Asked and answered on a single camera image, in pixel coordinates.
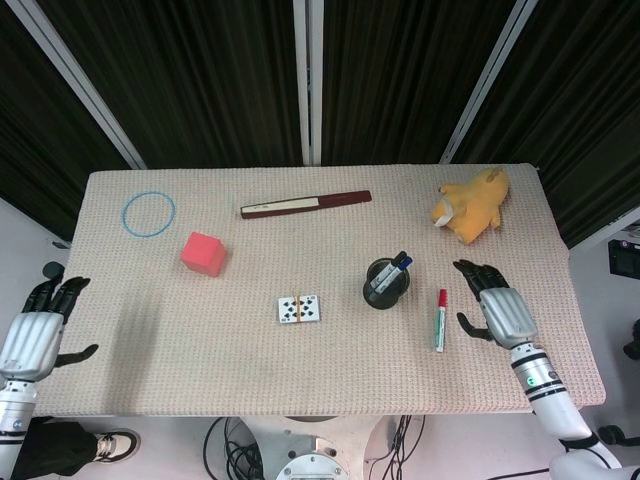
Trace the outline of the silver robot torso column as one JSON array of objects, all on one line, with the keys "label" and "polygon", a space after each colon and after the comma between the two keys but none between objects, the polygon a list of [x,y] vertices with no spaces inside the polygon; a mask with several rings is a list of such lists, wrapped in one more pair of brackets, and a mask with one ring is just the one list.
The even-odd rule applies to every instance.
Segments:
[{"label": "silver robot torso column", "polygon": [[274,480],[351,480],[339,450],[328,440],[302,436],[285,448]]}]

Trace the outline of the black trouser leg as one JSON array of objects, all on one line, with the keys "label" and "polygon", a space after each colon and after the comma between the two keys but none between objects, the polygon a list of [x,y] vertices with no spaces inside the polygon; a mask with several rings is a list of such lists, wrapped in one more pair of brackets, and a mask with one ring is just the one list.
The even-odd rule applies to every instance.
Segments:
[{"label": "black trouser leg", "polygon": [[11,480],[49,474],[72,476],[91,463],[96,452],[96,436],[77,422],[32,423]]}]

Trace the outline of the black pen cup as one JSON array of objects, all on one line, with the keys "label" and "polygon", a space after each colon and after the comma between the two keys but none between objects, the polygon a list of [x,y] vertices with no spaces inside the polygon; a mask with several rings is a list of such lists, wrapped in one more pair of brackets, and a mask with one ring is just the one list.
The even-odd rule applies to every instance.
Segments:
[{"label": "black pen cup", "polygon": [[386,310],[393,307],[407,292],[410,286],[410,274],[408,271],[405,271],[399,275],[382,294],[377,294],[374,291],[370,283],[385,267],[390,265],[390,262],[391,258],[380,258],[371,263],[367,270],[366,280],[362,289],[362,295],[366,303],[379,310]]}]

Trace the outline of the yellow plush toy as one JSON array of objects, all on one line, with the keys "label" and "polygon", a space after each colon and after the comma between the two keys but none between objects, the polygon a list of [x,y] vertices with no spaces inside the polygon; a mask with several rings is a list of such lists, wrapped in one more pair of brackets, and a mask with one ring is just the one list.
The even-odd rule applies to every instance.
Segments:
[{"label": "yellow plush toy", "polygon": [[506,171],[485,168],[466,183],[440,186],[441,198],[431,211],[431,221],[435,227],[448,228],[461,243],[469,245],[488,228],[500,227],[500,207],[508,191]]}]

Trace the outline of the beige woven table cloth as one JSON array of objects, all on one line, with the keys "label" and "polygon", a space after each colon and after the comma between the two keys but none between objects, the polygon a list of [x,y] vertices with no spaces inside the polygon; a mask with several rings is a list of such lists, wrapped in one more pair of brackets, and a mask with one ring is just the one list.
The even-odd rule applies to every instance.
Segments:
[{"label": "beige woven table cloth", "polygon": [[[52,416],[482,413],[525,410],[509,353],[469,338],[455,315],[482,313],[453,262],[496,267],[516,288],[574,402],[606,397],[561,239],[536,170],[507,168],[499,229],[462,244],[432,225],[445,183],[473,165],[387,165],[94,173],[66,273],[90,280],[66,352],[37,411]],[[369,190],[372,200],[243,219],[243,206]],[[210,277],[180,260],[192,232],[227,250]],[[379,310],[363,298],[371,263],[405,251],[407,292]],[[444,352],[434,347],[448,293]],[[317,295],[321,320],[280,324],[281,297]]]}]

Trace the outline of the maroon folded hand fan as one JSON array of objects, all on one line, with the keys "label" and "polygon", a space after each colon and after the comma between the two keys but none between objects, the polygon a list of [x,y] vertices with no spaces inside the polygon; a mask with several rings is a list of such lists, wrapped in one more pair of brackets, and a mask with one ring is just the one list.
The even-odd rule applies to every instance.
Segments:
[{"label": "maroon folded hand fan", "polygon": [[295,213],[337,208],[359,203],[367,203],[371,200],[372,195],[369,190],[300,197],[243,206],[240,209],[240,216],[243,219],[283,216]]}]

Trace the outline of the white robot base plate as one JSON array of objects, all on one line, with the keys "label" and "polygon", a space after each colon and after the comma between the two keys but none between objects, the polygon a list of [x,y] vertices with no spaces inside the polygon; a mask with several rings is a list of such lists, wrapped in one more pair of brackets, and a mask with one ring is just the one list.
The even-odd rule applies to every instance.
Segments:
[{"label": "white robot base plate", "polygon": [[285,448],[302,436],[315,436],[331,442],[340,452],[341,462],[351,480],[365,479],[365,454],[380,415],[342,416],[242,416],[257,443],[262,460],[262,477],[274,480],[282,464]]}]

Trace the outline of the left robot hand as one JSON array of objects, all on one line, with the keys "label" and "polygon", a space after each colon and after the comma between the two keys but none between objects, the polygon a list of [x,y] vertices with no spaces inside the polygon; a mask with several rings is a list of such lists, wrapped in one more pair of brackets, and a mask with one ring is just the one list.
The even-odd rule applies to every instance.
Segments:
[{"label": "left robot hand", "polygon": [[88,278],[64,281],[58,275],[34,287],[12,321],[0,349],[1,376],[37,383],[54,369],[83,362],[96,353],[97,344],[79,352],[59,352],[77,298],[89,283]]}]

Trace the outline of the red foam cube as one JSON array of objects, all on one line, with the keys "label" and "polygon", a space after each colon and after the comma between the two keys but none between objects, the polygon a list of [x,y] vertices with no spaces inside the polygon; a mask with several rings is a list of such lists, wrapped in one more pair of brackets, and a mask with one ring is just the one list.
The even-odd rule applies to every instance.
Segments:
[{"label": "red foam cube", "polygon": [[226,256],[227,250],[218,238],[192,232],[181,251],[180,260],[194,272],[217,277]]}]

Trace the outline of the blue-capped whiteboard marker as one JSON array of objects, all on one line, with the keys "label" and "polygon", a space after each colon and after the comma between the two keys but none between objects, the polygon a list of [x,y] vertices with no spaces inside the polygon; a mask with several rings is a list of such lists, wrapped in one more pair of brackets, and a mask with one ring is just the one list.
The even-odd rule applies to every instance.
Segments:
[{"label": "blue-capped whiteboard marker", "polygon": [[397,266],[389,273],[389,275],[378,285],[376,291],[379,294],[384,293],[388,287],[395,281],[397,277],[402,275],[408,266],[413,262],[413,259],[410,256],[404,257]]}]

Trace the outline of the white and black sneaker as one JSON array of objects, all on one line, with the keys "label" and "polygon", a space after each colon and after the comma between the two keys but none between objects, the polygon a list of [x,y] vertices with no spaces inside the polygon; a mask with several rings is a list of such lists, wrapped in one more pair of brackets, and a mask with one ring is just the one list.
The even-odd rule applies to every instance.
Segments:
[{"label": "white and black sneaker", "polygon": [[94,463],[113,464],[134,456],[141,446],[138,433],[131,430],[116,430],[97,433]]}]

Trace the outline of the black equipment box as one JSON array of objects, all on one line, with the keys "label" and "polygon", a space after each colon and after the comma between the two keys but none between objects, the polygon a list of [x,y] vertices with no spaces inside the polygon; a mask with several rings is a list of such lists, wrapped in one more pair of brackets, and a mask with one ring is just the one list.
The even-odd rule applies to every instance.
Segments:
[{"label": "black equipment box", "polygon": [[640,280],[640,244],[610,240],[608,254],[611,274]]}]

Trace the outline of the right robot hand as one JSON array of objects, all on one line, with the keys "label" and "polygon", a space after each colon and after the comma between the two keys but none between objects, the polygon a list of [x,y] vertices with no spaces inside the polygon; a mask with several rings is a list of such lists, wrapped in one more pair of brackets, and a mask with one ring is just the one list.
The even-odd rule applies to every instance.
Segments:
[{"label": "right robot hand", "polygon": [[485,319],[485,327],[479,328],[463,312],[456,313],[458,324],[469,337],[511,350],[538,335],[522,296],[497,268],[465,259],[454,261],[453,266],[463,275]]}]

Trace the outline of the red capped marker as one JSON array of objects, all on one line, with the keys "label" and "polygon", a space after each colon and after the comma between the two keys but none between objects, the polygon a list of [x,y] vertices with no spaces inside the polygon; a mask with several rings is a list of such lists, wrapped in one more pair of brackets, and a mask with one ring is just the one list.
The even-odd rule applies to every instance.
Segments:
[{"label": "red capped marker", "polygon": [[446,311],[448,293],[446,289],[440,289],[438,295],[438,308],[435,322],[434,347],[437,353],[444,352],[445,332],[446,332]]}]

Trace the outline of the banded playing card deck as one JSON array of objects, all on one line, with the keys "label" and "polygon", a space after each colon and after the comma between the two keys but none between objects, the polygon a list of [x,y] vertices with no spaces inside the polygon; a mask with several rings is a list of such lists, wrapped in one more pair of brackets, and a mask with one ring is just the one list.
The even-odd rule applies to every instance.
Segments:
[{"label": "banded playing card deck", "polygon": [[277,301],[280,324],[314,323],[321,320],[317,295],[281,297]]}]

